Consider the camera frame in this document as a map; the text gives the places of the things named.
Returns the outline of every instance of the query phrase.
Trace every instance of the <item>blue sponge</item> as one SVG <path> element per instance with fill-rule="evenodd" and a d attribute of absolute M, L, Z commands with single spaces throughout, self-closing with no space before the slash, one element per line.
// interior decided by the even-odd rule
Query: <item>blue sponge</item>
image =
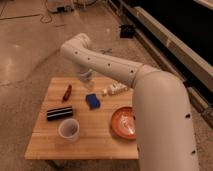
<path fill-rule="evenodd" d="M 99 108 L 101 106 L 100 101 L 97 99 L 96 94 L 88 94 L 86 95 L 86 102 L 90 107 L 90 110 Z"/>

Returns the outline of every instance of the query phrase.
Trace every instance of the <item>wooden table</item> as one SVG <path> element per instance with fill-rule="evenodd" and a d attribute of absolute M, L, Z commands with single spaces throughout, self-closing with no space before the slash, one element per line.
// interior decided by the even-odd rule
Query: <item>wooden table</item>
<path fill-rule="evenodd" d="M 110 127 L 116 109 L 132 106 L 132 90 L 102 97 L 101 90 L 115 81 L 95 77 L 93 82 L 92 92 L 97 94 L 101 107 L 89 110 L 85 95 L 91 89 L 74 77 L 52 79 L 25 153 L 26 159 L 138 159 L 136 142 L 119 138 Z M 68 84 L 72 84 L 72 95 L 69 101 L 62 103 Z M 75 143 L 58 135 L 58 126 L 64 119 L 46 120 L 47 110 L 70 105 L 74 109 L 73 118 L 80 124 L 80 137 Z"/>

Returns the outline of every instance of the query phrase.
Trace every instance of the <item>white mug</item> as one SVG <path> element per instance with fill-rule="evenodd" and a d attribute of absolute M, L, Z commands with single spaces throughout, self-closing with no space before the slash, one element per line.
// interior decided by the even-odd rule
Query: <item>white mug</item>
<path fill-rule="evenodd" d="M 61 122 L 58 128 L 58 133 L 61 137 L 75 142 L 79 137 L 80 126 L 75 119 L 65 119 Z"/>

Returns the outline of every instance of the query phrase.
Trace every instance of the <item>floor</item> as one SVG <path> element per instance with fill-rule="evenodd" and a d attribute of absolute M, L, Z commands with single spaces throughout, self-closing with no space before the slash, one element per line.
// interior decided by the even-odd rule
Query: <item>floor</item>
<path fill-rule="evenodd" d="M 0 11 L 4 1 L 0 1 Z M 8 1 L 1 18 L 48 14 L 44 0 Z M 86 10 L 54 14 L 42 24 L 41 16 L 0 20 L 0 170 L 52 170 L 43 161 L 27 161 L 24 153 L 52 77 L 73 76 L 72 63 L 60 56 L 61 44 L 84 32 L 97 52 L 157 66 L 135 39 L 119 38 L 119 20 L 98 2 Z M 192 108 L 201 171 L 213 170 L 213 133 Z M 135 160 L 60 161 L 65 170 L 136 171 Z"/>

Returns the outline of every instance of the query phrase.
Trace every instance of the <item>wire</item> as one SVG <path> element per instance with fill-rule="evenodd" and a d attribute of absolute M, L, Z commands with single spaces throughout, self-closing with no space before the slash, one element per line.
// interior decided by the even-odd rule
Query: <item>wire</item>
<path fill-rule="evenodd" d="M 98 0 L 94 0 L 93 2 L 88 3 L 88 4 L 85 4 L 85 5 L 86 5 L 86 6 L 91 6 L 91 5 L 95 4 L 97 1 L 98 1 Z M 78 5 L 78 6 L 84 6 L 84 4 L 80 4 L 80 3 L 77 3 L 77 2 L 75 2 L 75 4 Z"/>
<path fill-rule="evenodd" d="M 6 7 L 6 5 L 7 5 L 7 0 L 5 0 L 4 6 L 3 6 L 2 10 L 1 10 L 1 13 L 0 13 L 0 17 L 3 14 L 3 11 L 4 11 L 5 7 Z M 16 16 L 16 17 L 6 17 L 6 18 L 0 18 L 0 20 L 11 20 L 11 19 L 18 19 L 18 18 L 27 18 L 27 17 L 41 16 L 40 22 L 42 24 L 51 23 L 52 22 L 52 16 L 50 15 L 50 10 L 47 7 L 47 0 L 45 0 L 44 5 L 45 5 L 46 10 L 48 11 L 48 18 L 49 18 L 49 20 L 45 19 L 46 16 L 44 14 L 32 14 L 32 15 L 22 15 L 22 16 Z"/>
<path fill-rule="evenodd" d="M 46 10 L 47 10 L 47 15 L 48 15 L 48 17 L 49 17 L 49 20 L 44 20 L 44 18 L 45 18 L 45 15 L 44 14 L 41 14 L 41 18 L 40 18 L 40 22 L 41 23 L 43 23 L 43 24 L 47 24 L 47 23 L 51 23 L 52 22 L 52 16 L 51 16 L 51 12 L 50 12 L 50 10 L 49 10 L 49 8 L 47 7 L 47 0 L 45 0 L 45 2 L 44 2 L 44 5 L 45 5 L 45 8 L 46 8 Z"/>
<path fill-rule="evenodd" d="M 2 10 L 1 10 L 1 12 L 0 12 L 0 17 L 2 16 L 2 14 L 3 14 L 4 9 L 5 9 L 6 6 L 7 6 L 7 0 L 4 1 L 3 8 L 2 8 Z"/>

